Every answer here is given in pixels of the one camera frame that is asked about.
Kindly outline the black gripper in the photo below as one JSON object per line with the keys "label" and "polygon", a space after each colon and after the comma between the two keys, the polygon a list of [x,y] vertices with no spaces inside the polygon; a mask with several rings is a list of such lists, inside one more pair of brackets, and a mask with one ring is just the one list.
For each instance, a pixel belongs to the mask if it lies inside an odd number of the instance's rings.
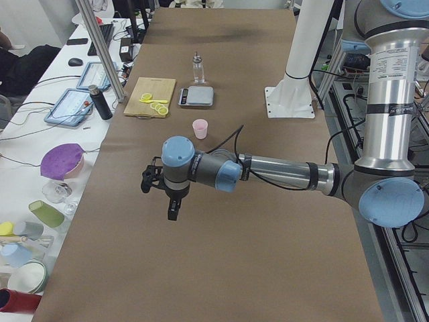
{"label": "black gripper", "polygon": [[187,196],[190,190],[190,181],[173,182],[164,177],[165,192],[170,198],[168,206],[168,220],[177,221],[180,212],[182,199]]}

